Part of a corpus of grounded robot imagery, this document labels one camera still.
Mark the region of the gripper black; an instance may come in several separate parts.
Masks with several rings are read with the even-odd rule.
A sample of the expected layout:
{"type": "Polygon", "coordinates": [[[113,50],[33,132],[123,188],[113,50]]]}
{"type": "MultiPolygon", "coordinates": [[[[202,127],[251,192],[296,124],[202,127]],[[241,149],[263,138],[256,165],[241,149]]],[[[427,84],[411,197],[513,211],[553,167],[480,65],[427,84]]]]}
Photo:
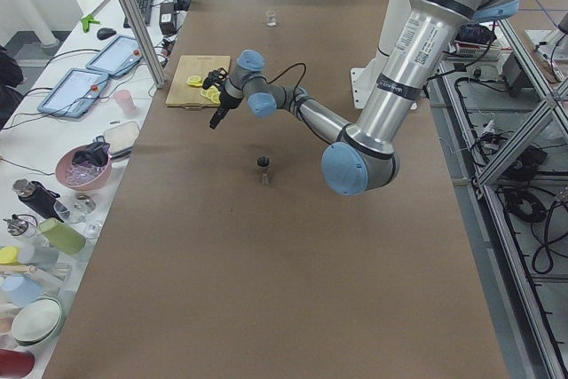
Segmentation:
{"type": "Polygon", "coordinates": [[[232,86],[225,86],[220,91],[220,106],[212,115],[209,121],[209,127],[215,130],[217,126],[225,119],[227,114],[239,107],[242,102],[242,91],[232,86]]]}

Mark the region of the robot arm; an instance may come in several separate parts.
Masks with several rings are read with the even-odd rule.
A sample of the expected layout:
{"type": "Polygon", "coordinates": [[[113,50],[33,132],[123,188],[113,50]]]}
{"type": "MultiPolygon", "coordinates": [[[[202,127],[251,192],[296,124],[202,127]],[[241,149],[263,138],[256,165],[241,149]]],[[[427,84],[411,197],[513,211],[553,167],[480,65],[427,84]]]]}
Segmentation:
{"type": "Polygon", "coordinates": [[[383,68],[375,73],[359,119],[348,122],[296,86],[267,82],[264,58],[245,50],[231,72],[209,73],[206,86],[220,90],[220,105],[210,119],[216,128],[242,101],[257,117],[279,109],[289,111],[315,135],[328,142],[321,159],[327,185],[342,195],[357,195],[388,185],[400,161],[393,139],[438,67],[448,44],[470,22],[504,20],[513,16],[521,0],[390,0],[407,4],[409,13],[383,68]]]}

